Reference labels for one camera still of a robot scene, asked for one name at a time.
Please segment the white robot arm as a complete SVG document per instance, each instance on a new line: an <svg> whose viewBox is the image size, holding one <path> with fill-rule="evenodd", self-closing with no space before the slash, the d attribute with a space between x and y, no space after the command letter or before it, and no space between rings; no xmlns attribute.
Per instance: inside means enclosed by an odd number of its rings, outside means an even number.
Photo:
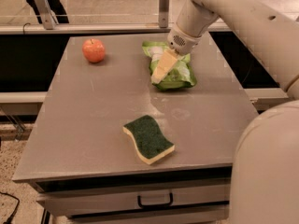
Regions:
<svg viewBox="0 0 299 224"><path fill-rule="evenodd" d="M290 101L264 111L235 150L230 224L299 224L299 24L259 0L186 0L151 77L160 83L178 56L222 19L250 58L230 59L248 89L280 88Z"/></svg>

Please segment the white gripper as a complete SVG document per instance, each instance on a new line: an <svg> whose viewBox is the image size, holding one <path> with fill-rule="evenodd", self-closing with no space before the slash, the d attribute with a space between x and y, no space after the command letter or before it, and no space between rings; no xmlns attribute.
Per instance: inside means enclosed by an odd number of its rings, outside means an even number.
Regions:
<svg viewBox="0 0 299 224"><path fill-rule="evenodd" d="M200 39L201 37L193 37L185 34L174 24L167 36L170 49L166 49L161 56L161 59L151 75L151 82L153 84L159 84L178 61L178 54L186 55L190 53L194 47L198 45Z"/></svg>

